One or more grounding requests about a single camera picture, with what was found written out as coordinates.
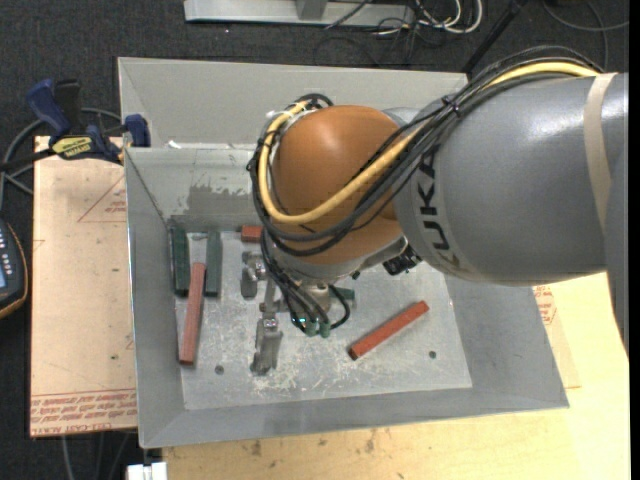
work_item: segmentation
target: black cable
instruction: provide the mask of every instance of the black cable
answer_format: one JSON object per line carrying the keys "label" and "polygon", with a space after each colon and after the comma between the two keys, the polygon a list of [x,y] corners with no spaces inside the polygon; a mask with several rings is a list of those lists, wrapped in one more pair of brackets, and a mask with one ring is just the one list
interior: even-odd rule
{"label": "black cable", "polygon": [[487,50],[493,45],[493,43],[500,37],[502,32],[507,28],[509,23],[518,15],[523,6],[527,4],[529,0],[512,0],[509,2],[507,9],[503,12],[502,16],[495,23],[493,28],[489,31],[487,37],[480,43],[480,46],[473,53],[471,58],[466,62],[462,68],[463,73],[471,74],[475,69],[480,59],[487,53]]}
{"label": "black cable", "polygon": [[33,162],[37,162],[38,160],[42,160],[43,158],[47,158],[53,155],[55,155],[55,153],[52,150],[45,149],[36,153],[31,153],[27,156],[23,156],[21,158],[18,158],[17,160],[4,162],[3,164],[0,164],[0,173],[5,173],[10,169],[16,169],[17,167],[32,164]]}
{"label": "black cable", "polygon": [[[107,116],[113,119],[116,119],[118,121],[121,120],[120,116],[114,112],[110,112],[108,110],[103,110],[103,109],[99,109],[99,108],[94,108],[94,107],[84,107],[81,109],[81,111],[83,113],[87,113],[87,114],[95,114],[98,116]],[[9,163],[11,160],[11,157],[14,155],[14,153],[18,150],[18,148],[27,140],[30,139],[32,137],[32,134],[40,127],[44,126],[45,124],[47,124],[45,121],[43,120],[36,120],[33,121],[32,123],[28,124],[25,128],[23,128],[11,141],[11,143],[9,144],[9,147],[7,148],[7,150],[4,153],[3,159],[2,159],[2,164],[0,164],[0,211],[2,211],[2,208],[4,206],[4,191],[5,191],[5,186],[7,182],[12,183],[13,185],[15,185],[16,187],[18,187],[20,190],[22,190],[23,192],[29,194],[29,195],[33,195],[33,191],[27,187],[26,185],[24,185],[23,183],[19,182],[16,178],[18,176],[20,176],[21,174],[25,174],[27,171],[31,170],[32,166],[29,166],[27,168],[23,168],[18,172],[15,173],[8,173],[6,171],[8,171],[9,169],[14,169],[16,168],[18,165],[22,165],[24,162],[33,162],[34,158],[29,157],[28,160],[25,160],[24,162],[22,161],[22,159],[17,159],[14,162],[15,163]],[[41,158],[45,158],[46,156],[49,156],[47,154],[45,154],[43,152],[42,156],[39,156],[38,154],[33,154],[35,155],[35,160],[40,160]]]}
{"label": "black cable", "polygon": [[[467,84],[456,95],[452,96],[449,99],[446,99],[443,105],[434,114],[432,119],[428,123],[420,127],[413,140],[407,145],[406,150],[401,155],[399,155],[399,157],[393,162],[393,164],[385,171],[384,175],[372,185],[372,187],[358,203],[355,210],[340,222],[331,226],[331,228],[328,228],[316,234],[306,235],[282,232],[271,223],[270,217],[261,203],[258,194],[258,187],[254,184],[254,201],[256,203],[256,208],[258,209],[258,214],[262,222],[265,224],[265,228],[267,229],[267,232],[269,233],[274,244],[277,247],[281,247],[285,252],[294,256],[308,256],[323,252],[324,250],[327,250],[338,243],[352,230],[355,221],[363,216],[382,197],[384,197],[386,191],[391,188],[394,183],[401,182],[401,180],[403,179],[403,174],[405,178],[408,176],[413,162],[415,162],[420,157],[420,155],[427,154],[427,152],[430,151],[429,148],[431,148],[439,140],[439,134],[442,133],[442,130],[446,129],[448,124],[450,124],[452,121],[462,116],[465,105],[468,105],[469,102],[472,101],[480,91],[486,89],[486,86],[491,81],[495,80],[502,74],[505,74],[519,67],[525,67],[531,64],[550,61],[572,62],[584,67],[592,67],[592,63],[588,61],[558,56],[527,59],[526,54],[529,53],[530,52],[523,52],[520,54],[512,55],[507,58],[507,60],[501,60],[490,65],[489,67],[485,68],[485,70],[483,70],[479,75],[477,75],[471,82],[469,82],[469,84]],[[518,78],[517,80],[509,81],[509,84],[526,83],[528,80],[531,80],[537,76],[538,75],[523,76]],[[504,84],[505,83],[498,84],[494,88],[492,88],[492,90],[496,90],[497,87],[503,87],[505,86]],[[252,180],[254,183],[256,183],[255,166],[253,168]],[[321,237],[326,236],[330,236],[331,238],[320,245],[306,250],[293,249],[284,243],[284,240],[305,242],[317,240]]]}
{"label": "black cable", "polygon": [[337,322],[331,324],[331,329],[337,329],[347,320],[349,320],[349,317],[351,316],[351,308],[349,307],[347,299],[344,298],[342,293],[340,293],[340,290],[338,290],[334,285],[330,284],[329,290],[336,296],[336,298],[340,301],[340,304],[342,304],[342,307],[344,308],[344,315],[342,316],[342,318]]}
{"label": "black cable", "polygon": [[345,21],[347,21],[349,18],[352,18],[358,11],[360,11],[360,9],[362,9],[365,5],[367,5],[368,3],[370,3],[372,0],[363,0],[362,2],[360,2],[358,5],[356,5],[351,11],[349,11],[347,14],[345,14],[344,16],[342,16],[341,18],[337,19],[336,21],[334,21],[333,23],[331,23],[330,25],[327,25],[325,27],[325,30],[334,28],[334,27],[339,27],[340,25],[342,25]]}
{"label": "black cable", "polygon": [[62,443],[62,456],[64,457],[64,467],[67,472],[68,480],[75,480],[75,476],[73,474],[73,467],[71,465],[71,459],[69,457],[69,447],[67,445],[67,436],[63,435],[60,438],[60,442]]}
{"label": "black cable", "polygon": [[578,25],[576,23],[571,23],[569,21],[563,20],[560,16],[558,16],[556,13],[554,13],[551,8],[549,7],[549,4],[547,3],[546,0],[542,1],[542,6],[544,7],[544,10],[547,11],[547,14],[549,16],[551,16],[554,20],[562,23],[563,25],[569,27],[569,28],[573,28],[575,30],[582,30],[583,32],[609,32],[610,30],[617,30],[619,28],[624,28],[624,27],[628,27],[629,26],[629,20],[627,21],[623,21],[622,23],[617,23],[615,25],[605,25],[601,19],[599,19],[598,21],[600,22],[600,26],[599,27],[585,27],[583,25]]}
{"label": "black cable", "polygon": [[364,45],[362,45],[361,43],[359,43],[358,41],[350,37],[328,37],[327,39],[323,39],[322,41],[320,41],[313,49],[313,53],[312,53],[313,63],[316,66],[325,65],[326,63],[318,62],[318,53],[320,52],[320,49],[325,44],[328,44],[331,42],[340,42],[340,41],[348,43],[358,48],[362,53],[364,53],[369,58],[369,60],[371,61],[371,65],[373,67],[376,67],[376,68],[383,67],[382,64],[380,64],[380,62],[378,61],[378,59],[369,50],[367,50],[367,48]]}
{"label": "black cable", "polygon": [[600,16],[596,8],[591,4],[591,2],[588,2],[587,6],[589,7],[589,9],[591,9],[591,12],[600,24],[600,32],[602,32],[602,67],[606,70],[607,65],[609,64],[609,38],[607,37],[606,27],[604,26],[602,17]]}
{"label": "black cable", "polygon": [[129,437],[131,436],[131,434],[125,434],[124,438],[122,439],[122,443],[120,443],[120,447],[118,448],[118,452],[116,453],[115,458],[113,459],[113,465],[111,466],[111,471],[109,471],[109,476],[107,477],[107,480],[112,480],[113,479],[113,475],[116,474],[116,471],[118,470],[118,467],[120,466],[120,458],[122,457],[122,453],[124,452],[124,448],[127,444],[127,441],[129,441]]}

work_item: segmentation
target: metal stand base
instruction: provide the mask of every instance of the metal stand base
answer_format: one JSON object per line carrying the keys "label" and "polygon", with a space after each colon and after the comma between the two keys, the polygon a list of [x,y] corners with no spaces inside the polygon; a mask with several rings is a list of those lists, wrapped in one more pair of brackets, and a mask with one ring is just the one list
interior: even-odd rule
{"label": "metal stand base", "polygon": [[[330,25],[350,12],[356,5],[346,2],[327,2],[322,16],[309,19],[299,17],[296,0],[185,0],[184,12],[187,22]],[[395,19],[403,19],[405,12],[404,5],[367,4],[345,21],[344,25],[375,27],[385,20],[387,26],[395,27],[398,25]]]}

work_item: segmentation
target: blue clamp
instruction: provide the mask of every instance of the blue clamp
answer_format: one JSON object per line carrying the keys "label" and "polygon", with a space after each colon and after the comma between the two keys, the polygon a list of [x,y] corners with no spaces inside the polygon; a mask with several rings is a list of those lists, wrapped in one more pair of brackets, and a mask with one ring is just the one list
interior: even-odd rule
{"label": "blue clamp", "polygon": [[[96,125],[90,124],[82,130],[79,122],[70,122],[56,101],[53,82],[50,79],[38,82],[29,90],[27,103],[40,120],[53,128],[49,148],[60,157],[65,160],[93,158],[118,164],[122,162],[122,148],[113,144],[108,137],[104,137]],[[65,103],[67,107],[73,107],[70,102]],[[127,116],[123,129],[131,137],[127,145],[151,146],[149,128],[140,114]]]}

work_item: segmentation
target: electrical wire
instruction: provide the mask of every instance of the electrical wire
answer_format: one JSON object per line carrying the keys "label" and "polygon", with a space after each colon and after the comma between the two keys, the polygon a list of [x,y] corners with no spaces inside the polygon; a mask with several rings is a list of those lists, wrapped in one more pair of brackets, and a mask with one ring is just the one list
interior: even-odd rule
{"label": "electrical wire", "polygon": [[338,290],[334,285],[329,285],[329,291],[331,291],[331,293],[335,295],[336,299],[340,301],[340,304],[342,304],[342,307],[344,308],[344,315],[342,316],[342,318],[337,322],[331,324],[331,329],[337,329],[347,320],[349,320],[349,317],[351,316],[351,307],[349,306],[347,299],[344,298],[340,290]]}
{"label": "electrical wire", "polygon": [[[511,73],[506,73],[497,77],[491,83],[499,84],[502,81],[518,77],[529,75],[537,72],[564,72],[572,74],[573,76],[589,76],[593,73],[592,70],[583,66],[577,66],[574,64],[568,64],[566,62],[543,62],[535,65],[522,66],[513,70]],[[296,103],[291,109],[292,113],[299,113],[304,110],[304,105]],[[422,127],[416,128],[408,135],[400,138],[395,144],[390,145],[378,158],[371,162],[364,171],[362,171],[355,179],[353,179],[346,187],[335,193],[329,199],[302,214],[289,215],[281,212],[274,204],[271,194],[268,188],[267,182],[267,165],[269,163],[269,155],[271,145],[275,131],[286,122],[287,116],[277,117],[268,127],[268,133],[271,133],[264,141],[264,147],[259,155],[259,170],[258,170],[258,188],[260,192],[260,198],[262,204],[271,217],[276,222],[283,224],[308,224],[316,221],[321,217],[326,216],[328,213],[336,209],[343,204],[347,199],[352,197],[355,193],[360,191],[365,185],[371,182],[372,177],[379,175],[379,173],[385,171],[391,163],[405,150],[405,148],[423,131]]]}
{"label": "electrical wire", "polygon": [[462,18],[462,12],[463,12],[462,3],[460,2],[460,0],[452,0],[452,1],[456,6],[455,16],[438,20],[433,16],[432,13],[427,11],[424,0],[413,0],[413,3],[417,7],[417,9],[420,11],[422,18],[426,18],[426,19],[419,19],[418,23],[420,25],[424,25],[427,27],[434,27],[437,29],[441,29],[446,32],[450,32],[452,34],[468,34],[476,30],[480,26],[480,23],[482,22],[482,16],[484,12],[482,0],[473,0],[474,8],[476,11],[475,20],[470,25],[464,26],[462,28],[456,27],[456,25],[459,23],[460,19]]}
{"label": "electrical wire", "polygon": [[347,14],[345,14],[341,18],[337,19],[336,21],[334,21],[330,25],[327,25],[325,27],[325,30],[328,30],[328,29],[331,29],[331,28],[335,28],[335,27],[339,27],[345,21],[347,21],[348,19],[350,19],[353,16],[355,16],[365,5],[369,4],[371,1],[372,0],[363,0],[358,5],[356,5],[351,11],[349,11]]}
{"label": "electrical wire", "polygon": [[60,438],[60,442],[62,443],[62,456],[64,457],[64,467],[67,471],[67,478],[69,480],[75,480],[75,476],[73,474],[73,467],[71,466],[71,459],[69,458],[69,447],[67,445],[67,436],[62,436]]}
{"label": "electrical wire", "polygon": [[107,477],[107,480],[113,480],[113,476],[116,474],[116,471],[120,467],[120,459],[122,458],[122,454],[124,452],[124,448],[127,444],[127,441],[129,441],[129,437],[131,437],[131,434],[127,433],[122,438],[122,443],[120,443],[120,447],[118,448],[116,456],[113,459],[113,465],[111,466],[111,470],[109,471],[109,476]]}
{"label": "electrical wire", "polygon": [[[84,107],[82,108],[82,112],[85,114],[93,114],[98,116],[100,120],[100,126],[99,126],[100,130],[103,129],[102,116],[106,116],[106,117],[115,119],[117,121],[121,121],[121,118],[118,114],[111,112],[109,110],[103,110],[95,107]],[[24,183],[22,183],[17,179],[19,176],[30,171],[33,168],[33,165],[27,165],[26,167],[23,167],[18,171],[12,172],[12,173],[9,173],[7,171],[10,169],[14,169],[16,167],[20,167],[24,163],[33,163],[42,158],[46,158],[47,156],[51,156],[51,153],[42,151],[39,153],[33,153],[31,155],[28,155],[27,157],[12,160],[12,157],[16,153],[18,148],[27,139],[31,139],[36,130],[38,130],[39,128],[43,127],[46,124],[47,123],[41,119],[33,121],[32,123],[28,124],[25,128],[23,128],[13,138],[13,140],[10,142],[9,146],[7,147],[7,150],[5,151],[2,158],[2,164],[0,164],[0,211],[2,211],[2,208],[4,206],[4,193],[5,193],[5,186],[7,182],[11,183],[22,192],[33,196],[33,190],[31,190],[27,185],[25,185]]]}
{"label": "electrical wire", "polygon": [[[587,3],[592,8],[592,11],[595,14],[597,14],[597,11],[595,10],[595,7],[593,7],[591,2],[587,2]],[[549,16],[551,16],[554,20],[562,23],[567,27],[573,28],[575,30],[582,30],[584,32],[609,32],[611,30],[617,30],[619,28],[624,28],[629,26],[629,20],[627,20],[627,21],[623,21],[622,23],[617,23],[616,25],[605,26],[604,24],[601,24],[599,27],[585,27],[583,25],[578,25],[576,23],[571,23],[569,21],[562,19],[560,16],[558,16],[555,12],[551,10],[546,0],[542,1],[542,6],[544,7],[544,10],[547,11],[547,14],[549,14]]]}
{"label": "electrical wire", "polygon": [[[544,47],[542,46],[534,47],[488,66],[459,93],[450,98],[446,98],[436,114],[428,122],[418,127],[418,132],[408,141],[406,149],[392,159],[392,165],[387,166],[388,169],[362,197],[356,205],[356,208],[340,222],[320,232],[307,234],[287,233],[274,225],[269,213],[262,204],[261,193],[257,184],[257,162],[255,158],[263,152],[263,145],[259,144],[258,148],[256,148],[253,161],[248,165],[248,170],[252,173],[254,203],[258,210],[258,215],[265,225],[265,229],[269,233],[274,245],[294,256],[317,254],[335,245],[353,230],[354,223],[358,219],[371,209],[374,204],[377,204],[383,197],[386,197],[385,194],[387,194],[387,191],[394,183],[402,183],[409,177],[411,167],[415,165],[414,162],[421,156],[428,154],[430,148],[434,147],[440,139],[443,130],[456,118],[462,116],[464,109],[470,107],[473,101],[478,99],[479,93],[487,90],[490,86],[492,90],[497,90],[495,87],[499,88],[505,84],[512,83],[526,83],[528,80],[544,75],[545,73],[549,76],[556,76],[557,74],[562,74],[563,76],[592,76],[598,72],[594,70],[594,64],[592,62],[579,54],[574,57],[547,56],[528,58],[534,53],[539,54],[543,49]],[[554,49],[563,52],[572,51],[564,47],[551,48],[551,50]],[[502,77],[502,75],[509,72],[511,72],[510,77]],[[496,84],[495,81],[500,77],[502,77],[500,83]],[[328,238],[328,240],[320,245],[303,250],[294,249],[285,243],[289,240],[295,242],[310,242],[323,238]]]}

